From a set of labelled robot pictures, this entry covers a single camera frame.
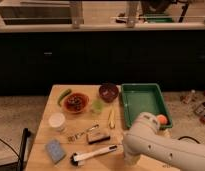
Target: utensil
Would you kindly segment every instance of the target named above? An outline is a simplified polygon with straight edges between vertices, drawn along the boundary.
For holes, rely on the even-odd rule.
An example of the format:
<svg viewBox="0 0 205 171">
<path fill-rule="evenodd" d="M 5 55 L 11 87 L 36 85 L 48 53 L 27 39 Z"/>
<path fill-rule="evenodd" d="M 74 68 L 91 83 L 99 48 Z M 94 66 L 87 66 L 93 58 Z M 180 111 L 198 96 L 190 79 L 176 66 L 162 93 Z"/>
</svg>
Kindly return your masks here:
<svg viewBox="0 0 205 171">
<path fill-rule="evenodd" d="M 79 139 L 82 135 L 84 135 L 84 134 L 86 134 L 86 133 L 88 133 L 88 132 L 90 132 L 90 131 L 92 131 L 92 130 L 98 128 L 98 127 L 99 127 L 99 124 L 96 124 L 96 125 L 92 126 L 91 128 L 86 129 L 86 130 L 83 131 L 83 132 L 80 132 L 80 133 L 77 133 L 77 134 L 75 134 L 75 135 L 69 136 L 69 137 L 67 137 L 67 138 L 68 138 L 68 141 L 69 141 L 69 142 L 73 142 L 73 141 Z"/>
</svg>

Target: cable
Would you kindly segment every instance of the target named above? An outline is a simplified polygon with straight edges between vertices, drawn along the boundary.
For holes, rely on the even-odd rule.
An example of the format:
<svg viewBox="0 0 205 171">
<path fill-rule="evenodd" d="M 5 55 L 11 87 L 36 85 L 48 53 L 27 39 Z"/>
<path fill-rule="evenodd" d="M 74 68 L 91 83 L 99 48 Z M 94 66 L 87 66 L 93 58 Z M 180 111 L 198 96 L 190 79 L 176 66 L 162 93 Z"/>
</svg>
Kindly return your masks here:
<svg viewBox="0 0 205 171">
<path fill-rule="evenodd" d="M 6 146 L 8 146 L 8 147 L 17 155 L 18 160 L 20 160 L 20 162 L 22 162 L 20 156 L 17 154 L 17 152 L 14 150 L 14 148 L 13 148 L 12 146 L 10 146 L 7 142 L 5 142 L 4 140 L 2 140 L 1 138 L 0 138 L 0 141 L 1 141 L 2 143 L 4 143 Z"/>
<path fill-rule="evenodd" d="M 178 140 L 182 140 L 182 139 L 185 139 L 185 138 L 191 139 L 191 140 L 195 141 L 197 144 L 200 144 L 200 142 L 198 140 L 196 140 L 195 138 L 190 137 L 190 136 L 182 136 L 182 137 L 178 138 Z"/>
</svg>

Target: green vegetable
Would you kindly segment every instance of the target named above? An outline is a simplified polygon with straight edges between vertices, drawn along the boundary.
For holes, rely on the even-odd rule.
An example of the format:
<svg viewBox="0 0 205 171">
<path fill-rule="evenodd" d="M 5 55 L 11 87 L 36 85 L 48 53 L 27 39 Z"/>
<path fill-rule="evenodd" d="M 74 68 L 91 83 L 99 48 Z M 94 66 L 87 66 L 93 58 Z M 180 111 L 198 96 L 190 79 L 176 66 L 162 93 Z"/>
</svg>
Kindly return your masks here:
<svg viewBox="0 0 205 171">
<path fill-rule="evenodd" d="M 62 94 L 60 95 L 60 97 L 59 97 L 58 100 L 57 100 L 57 104 L 58 104 L 59 106 L 61 106 L 60 102 L 63 100 L 63 98 L 64 98 L 65 96 L 69 95 L 70 93 L 71 93 L 71 89 L 67 89 L 67 90 L 65 90 L 64 92 L 62 92 Z"/>
</svg>

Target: white cup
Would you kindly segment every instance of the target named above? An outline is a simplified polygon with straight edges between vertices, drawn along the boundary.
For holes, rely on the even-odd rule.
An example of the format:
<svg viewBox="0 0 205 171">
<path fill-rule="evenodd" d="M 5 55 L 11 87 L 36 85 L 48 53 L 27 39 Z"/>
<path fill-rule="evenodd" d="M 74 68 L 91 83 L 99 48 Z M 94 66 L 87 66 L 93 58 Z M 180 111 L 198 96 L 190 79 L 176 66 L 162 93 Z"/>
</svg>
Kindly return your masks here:
<svg viewBox="0 0 205 171">
<path fill-rule="evenodd" d="M 65 129 L 66 118 L 63 113 L 54 113 L 49 118 L 49 125 L 56 131 Z"/>
</svg>

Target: brown bowl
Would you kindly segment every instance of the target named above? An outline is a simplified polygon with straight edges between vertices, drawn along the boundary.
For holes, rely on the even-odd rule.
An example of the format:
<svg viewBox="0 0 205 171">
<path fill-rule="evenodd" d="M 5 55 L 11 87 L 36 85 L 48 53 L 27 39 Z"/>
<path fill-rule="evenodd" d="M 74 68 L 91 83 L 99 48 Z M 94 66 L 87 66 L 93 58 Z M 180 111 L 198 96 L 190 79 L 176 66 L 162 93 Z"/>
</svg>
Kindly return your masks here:
<svg viewBox="0 0 205 171">
<path fill-rule="evenodd" d="M 104 83 L 99 88 L 99 95 L 106 103 L 111 103 L 119 95 L 119 89 L 115 84 Z"/>
<path fill-rule="evenodd" d="M 62 109 L 64 112 L 77 114 L 82 113 L 89 102 L 87 95 L 82 93 L 72 93 L 63 99 Z"/>
</svg>

